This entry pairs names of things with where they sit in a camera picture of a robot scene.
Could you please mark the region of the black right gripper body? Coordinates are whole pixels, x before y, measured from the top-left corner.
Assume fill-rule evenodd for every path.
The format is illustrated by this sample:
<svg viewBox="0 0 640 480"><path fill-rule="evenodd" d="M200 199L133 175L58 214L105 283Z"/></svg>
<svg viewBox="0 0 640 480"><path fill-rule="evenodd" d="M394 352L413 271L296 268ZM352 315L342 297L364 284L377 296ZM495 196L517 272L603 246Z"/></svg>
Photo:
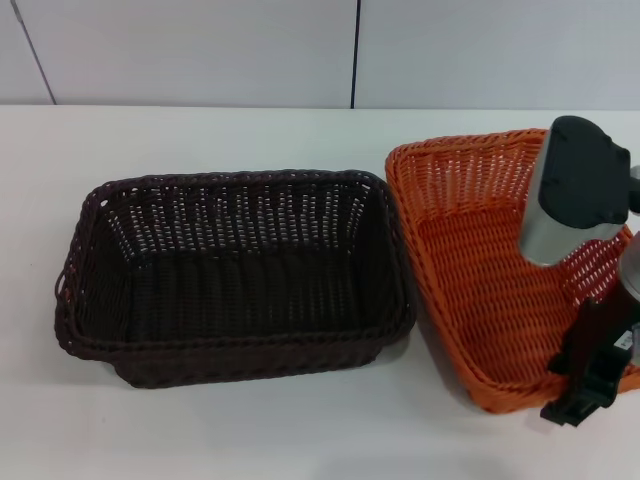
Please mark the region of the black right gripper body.
<svg viewBox="0 0 640 480"><path fill-rule="evenodd" d="M633 329L639 323L639 302L629 293L610 293L607 307L607 360L608 381L620 381L632 358Z"/></svg>

